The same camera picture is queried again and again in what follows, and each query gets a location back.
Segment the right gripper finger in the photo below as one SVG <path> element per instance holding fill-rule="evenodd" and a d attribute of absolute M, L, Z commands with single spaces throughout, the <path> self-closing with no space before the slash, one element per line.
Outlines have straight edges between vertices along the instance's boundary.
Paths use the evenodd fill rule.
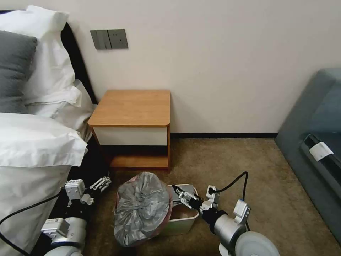
<path fill-rule="evenodd" d="M 181 198 L 184 198 L 186 201 L 190 199 L 199 200 L 199 196 L 197 195 L 195 188 L 192 184 L 173 184 L 172 185 L 172 200 L 173 202 L 180 203 L 181 199 L 179 198 L 179 194 L 176 192 L 176 187 L 180 189 L 180 193 L 183 191 L 183 195 Z"/>
<path fill-rule="evenodd" d="M 198 212 L 201 211 L 201 206 L 204 202 L 200 197 L 179 197 L 179 199 L 182 204 Z"/>

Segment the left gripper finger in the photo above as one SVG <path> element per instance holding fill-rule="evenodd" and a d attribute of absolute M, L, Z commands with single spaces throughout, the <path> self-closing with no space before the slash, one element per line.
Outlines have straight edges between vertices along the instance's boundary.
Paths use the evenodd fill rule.
<path fill-rule="evenodd" d="M 111 183 L 103 183 L 100 185 L 92 185 L 85 189 L 80 202 L 81 204 L 93 205 L 99 199 L 101 194 L 111 185 Z"/>
<path fill-rule="evenodd" d="M 110 177 L 103 177 L 97 180 L 93 185 L 90 186 L 91 190 L 104 191 L 111 184 Z"/>

